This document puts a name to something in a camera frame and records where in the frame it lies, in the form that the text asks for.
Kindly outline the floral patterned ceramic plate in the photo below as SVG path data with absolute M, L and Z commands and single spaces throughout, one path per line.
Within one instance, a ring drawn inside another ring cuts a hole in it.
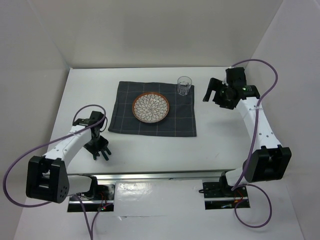
M 158 92 L 145 92 L 135 98 L 132 104 L 133 115 L 147 124 L 162 121 L 169 113 L 170 104 L 165 96 Z

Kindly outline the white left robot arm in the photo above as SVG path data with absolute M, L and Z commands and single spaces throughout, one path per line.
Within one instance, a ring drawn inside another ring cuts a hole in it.
M 62 203 L 67 196 L 83 195 L 92 200 L 99 193 L 98 180 L 89 174 L 69 176 L 68 165 L 77 153 L 85 148 L 94 160 L 103 156 L 109 159 L 108 140 L 100 135 L 106 118 L 92 111 L 89 118 L 73 122 L 70 137 L 60 141 L 43 156 L 33 156 L 28 162 L 26 196 L 32 199 Z

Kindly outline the dark grey checked cloth napkin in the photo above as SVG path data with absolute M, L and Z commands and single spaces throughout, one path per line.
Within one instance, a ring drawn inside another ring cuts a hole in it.
M 192 85 L 185 96 L 178 94 L 177 87 L 171 83 L 120 81 L 108 131 L 157 137 L 196 137 L 195 86 Z M 132 110 L 134 100 L 147 92 L 162 94 L 169 103 L 167 116 L 157 123 L 138 120 Z

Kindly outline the clear drinking glass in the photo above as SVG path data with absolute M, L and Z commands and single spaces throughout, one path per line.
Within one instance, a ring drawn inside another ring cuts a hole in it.
M 177 79 L 177 92 L 181 96 L 186 96 L 192 86 L 192 79 L 188 76 L 181 76 Z

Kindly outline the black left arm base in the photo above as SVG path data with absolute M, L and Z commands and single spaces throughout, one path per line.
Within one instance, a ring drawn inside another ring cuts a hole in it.
M 115 199 L 115 183 L 98 184 L 94 191 L 77 193 L 83 203 L 88 204 L 104 204 L 114 201 Z

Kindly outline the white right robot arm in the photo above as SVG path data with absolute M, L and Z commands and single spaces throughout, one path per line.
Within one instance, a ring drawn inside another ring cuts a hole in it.
M 262 107 L 267 90 L 260 94 L 255 85 L 248 85 L 245 69 L 234 64 L 225 70 L 225 80 L 212 77 L 209 80 L 204 102 L 208 102 L 212 92 L 215 92 L 213 102 L 219 107 L 238 110 L 241 114 L 251 145 L 247 159 L 242 167 L 224 171 L 218 184 L 218 191 L 229 197 L 235 189 L 255 182 L 280 180 L 292 157 L 289 147 L 283 147 L 274 136 Z M 108 131 L 119 134 L 163 136 L 163 137 L 194 137 L 196 122 L 194 110 L 187 109 L 187 104 L 181 103 L 181 114 L 173 117 L 175 121 L 183 122 L 182 129 L 170 130 L 168 114 L 176 114 L 178 103 L 166 103 L 160 107 L 160 99 L 165 94 L 162 87 L 151 92 L 139 83 L 134 100 L 121 100 L 124 89 L 134 92 L 133 83 L 122 81 L 118 85 L 116 101 Z

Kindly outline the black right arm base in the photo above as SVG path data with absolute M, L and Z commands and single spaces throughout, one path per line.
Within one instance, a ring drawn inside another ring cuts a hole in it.
M 248 197 L 246 188 L 237 188 L 236 190 L 231 191 L 231 187 L 223 188 L 219 182 L 203 182 L 202 189 L 198 192 L 204 194 L 205 199 Z

